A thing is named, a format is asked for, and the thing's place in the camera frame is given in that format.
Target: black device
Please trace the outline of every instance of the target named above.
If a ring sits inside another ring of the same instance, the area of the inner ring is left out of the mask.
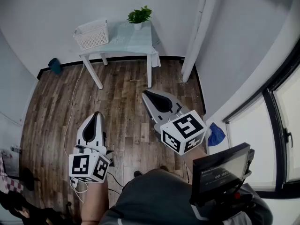
[[[202,207],[215,200],[218,219],[226,219],[251,206],[253,195],[234,195],[251,174],[254,157],[250,145],[242,143],[222,152],[193,161],[191,205]]]

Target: white table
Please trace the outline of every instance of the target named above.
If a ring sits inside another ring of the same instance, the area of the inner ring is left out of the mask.
[[[93,47],[78,53],[99,89],[103,89],[103,85],[95,73],[95,70],[89,61],[89,57],[91,54],[100,54],[104,65],[107,66],[108,63],[105,53],[111,52],[133,52],[146,54],[148,88],[150,88],[151,69],[157,66],[160,67],[158,52],[152,46],[150,21],[144,22],[142,29],[140,30],[135,30],[133,25],[129,22],[111,22],[108,23],[107,27],[109,34],[108,44]]]

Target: leg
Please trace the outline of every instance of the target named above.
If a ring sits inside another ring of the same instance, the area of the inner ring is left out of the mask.
[[[108,63],[107,63],[107,60],[106,60],[106,57],[105,57],[104,53],[100,53],[100,55],[101,55],[101,58],[102,58],[102,61],[103,61],[104,65],[106,66]]]
[[[103,89],[103,85],[100,82],[97,74],[95,73],[95,70],[93,69],[90,60],[89,60],[89,55],[83,55],[81,56],[83,63],[85,64],[86,68],[88,69],[90,75],[92,76],[92,78],[94,79],[95,83],[97,84],[97,86],[99,87],[99,89]]]
[[[152,61],[151,61],[151,55],[147,54],[147,78],[148,78],[148,88],[152,86],[151,80],[152,80]]]

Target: white basket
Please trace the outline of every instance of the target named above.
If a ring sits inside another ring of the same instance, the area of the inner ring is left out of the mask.
[[[73,37],[81,50],[108,43],[106,19],[99,19],[76,28]]]

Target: green plant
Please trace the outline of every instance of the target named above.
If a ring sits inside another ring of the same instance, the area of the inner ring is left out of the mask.
[[[144,21],[148,21],[152,10],[145,7],[141,7],[141,10],[134,10],[128,15],[128,21],[130,23],[142,23]]]

